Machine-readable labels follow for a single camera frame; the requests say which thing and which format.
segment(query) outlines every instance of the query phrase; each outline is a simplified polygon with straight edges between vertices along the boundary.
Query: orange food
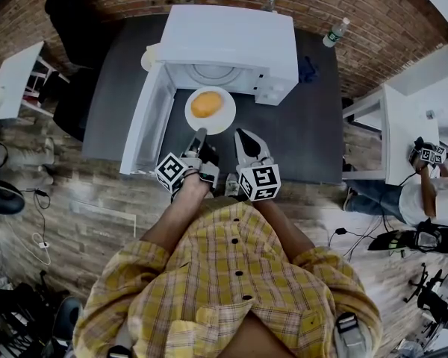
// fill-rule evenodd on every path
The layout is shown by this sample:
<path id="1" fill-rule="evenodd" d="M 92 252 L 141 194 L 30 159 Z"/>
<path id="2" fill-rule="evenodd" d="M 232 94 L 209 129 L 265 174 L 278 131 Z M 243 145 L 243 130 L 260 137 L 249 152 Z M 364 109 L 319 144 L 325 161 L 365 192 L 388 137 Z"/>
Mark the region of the orange food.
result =
<path id="1" fill-rule="evenodd" d="M 223 99 L 217 92 L 199 94 L 191 103 L 191 113 L 197 118 L 206 118 L 215 114 L 223 105 Z"/>

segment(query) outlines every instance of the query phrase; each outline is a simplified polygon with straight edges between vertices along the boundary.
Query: microwave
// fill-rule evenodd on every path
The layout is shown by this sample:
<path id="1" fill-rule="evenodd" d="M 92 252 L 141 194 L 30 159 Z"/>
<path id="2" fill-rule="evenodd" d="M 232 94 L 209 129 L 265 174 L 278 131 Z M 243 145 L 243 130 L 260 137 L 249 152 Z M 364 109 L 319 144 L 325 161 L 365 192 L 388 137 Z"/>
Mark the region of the microwave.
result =
<path id="1" fill-rule="evenodd" d="M 296 86 L 298 74 L 291 17 L 237 7 L 173 6 L 119 172 L 153 173 L 177 89 L 218 86 L 251 94 L 256 104 L 277 106 Z"/>

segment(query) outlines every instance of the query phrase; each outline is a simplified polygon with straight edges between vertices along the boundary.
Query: plastic bottle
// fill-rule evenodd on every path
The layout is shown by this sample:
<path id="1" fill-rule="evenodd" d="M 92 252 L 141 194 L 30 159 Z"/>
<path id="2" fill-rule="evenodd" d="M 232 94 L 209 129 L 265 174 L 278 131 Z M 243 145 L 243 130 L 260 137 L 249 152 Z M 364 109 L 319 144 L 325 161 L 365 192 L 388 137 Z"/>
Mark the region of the plastic bottle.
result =
<path id="1" fill-rule="evenodd" d="M 266 10 L 267 12 L 273 12 L 275 6 L 276 6 L 276 0 L 267 0 L 262 10 Z"/>
<path id="2" fill-rule="evenodd" d="M 346 32 L 349 24 L 350 20 L 348 20 L 346 17 L 343 18 L 342 22 L 335 24 L 332 27 L 332 29 L 327 33 L 327 35 L 323 38 L 323 45 L 325 45 L 327 48 L 333 47 L 335 43 Z"/>

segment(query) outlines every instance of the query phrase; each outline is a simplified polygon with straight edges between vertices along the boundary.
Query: red brick wall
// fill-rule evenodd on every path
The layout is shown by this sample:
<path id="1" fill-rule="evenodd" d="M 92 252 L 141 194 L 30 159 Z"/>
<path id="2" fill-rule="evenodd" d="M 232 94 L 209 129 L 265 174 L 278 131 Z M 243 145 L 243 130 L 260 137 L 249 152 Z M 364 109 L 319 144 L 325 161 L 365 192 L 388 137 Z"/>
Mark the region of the red brick wall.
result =
<path id="1" fill-rule="evenodd" d="M 173 4 L 222 4 L 260 9 L 265 0 L 92 0 L 103 19 L 169 12 Z M 0 0 L 0 63 L 45 40 L 51 55 L 68 65 L 45 0 Z M 336 46 L 344 95 L 363 95 L 404 65 L 448 43 L 448 24 L 428 0 L 276 0 L 295 26 L 324 34 L 347 16 L 349 32 Z"/>

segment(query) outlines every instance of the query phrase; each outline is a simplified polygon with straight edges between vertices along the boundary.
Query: dark countertop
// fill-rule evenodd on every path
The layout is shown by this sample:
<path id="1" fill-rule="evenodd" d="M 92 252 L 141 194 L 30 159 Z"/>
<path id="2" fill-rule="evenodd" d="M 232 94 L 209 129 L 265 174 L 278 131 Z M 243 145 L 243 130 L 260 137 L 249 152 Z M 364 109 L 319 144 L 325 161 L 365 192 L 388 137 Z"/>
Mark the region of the dark countertop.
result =
<path id="1" fill-rule="evenodd" d="M 102 68 L 93 96 L 83 156 L 121 160 L 128 129 L 147 72 L 140 60 L 148 45 L 158 43 L 166 15 L 127 19 L 116 37 Z M 320 36 L 296 29 L 299 59 L 308 56 L 318 68 L 317 79 L 297 84 L 279 106 L 256 104 L 252 95 L 234 94 L 236 118 L 221 134 L 208 136 L 220 155 L 221 172 L 237 165 L 234 130 L 245 128 L 259 135 L 279 165 L 281 179 L 340 183 L 343 155 L 343 120 L 337 59 Z M 180 154 L 194 130 L 184 117 L 184 106 L 192 90 L 175 95 L 161 157 L 170 151 Z"/>

